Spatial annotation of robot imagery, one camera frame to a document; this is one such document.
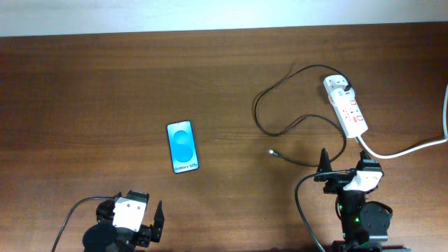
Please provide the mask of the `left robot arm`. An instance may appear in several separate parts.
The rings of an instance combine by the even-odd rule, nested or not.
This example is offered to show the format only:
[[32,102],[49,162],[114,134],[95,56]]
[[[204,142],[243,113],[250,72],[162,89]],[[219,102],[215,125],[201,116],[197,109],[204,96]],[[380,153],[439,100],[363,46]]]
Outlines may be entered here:
[[157,203],[153,224],[143,224],[149,197],[147,192],[130,190],[100,203],[96,209],[97,223],[83,235],[84,250],[135,252],[160,242],[165,224],[162,201]]

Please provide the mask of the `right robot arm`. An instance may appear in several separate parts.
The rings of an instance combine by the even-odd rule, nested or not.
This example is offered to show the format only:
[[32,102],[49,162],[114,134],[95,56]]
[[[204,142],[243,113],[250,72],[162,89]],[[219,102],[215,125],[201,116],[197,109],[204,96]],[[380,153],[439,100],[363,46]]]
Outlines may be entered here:
[[332,250],[343,251],[408,251],[404,246],[385,246],[393,217],[391,207],[367,201],[367,194],[378,188],[384,176],[378,161],[360,152],[356,167],[333,171],[325,149],[321,151],[315,182],[324,182],[325,194],[336,194],[337,215],[342,225],[342,241],[334,241]]

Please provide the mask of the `blue Samsung smartphone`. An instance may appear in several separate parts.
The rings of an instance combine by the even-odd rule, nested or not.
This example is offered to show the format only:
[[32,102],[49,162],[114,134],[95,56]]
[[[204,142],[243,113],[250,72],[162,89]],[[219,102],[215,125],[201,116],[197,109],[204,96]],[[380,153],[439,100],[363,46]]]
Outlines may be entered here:
[[199,169],[192,122],[184,120],[168,124],[167,136],[174,173],[181,174]]

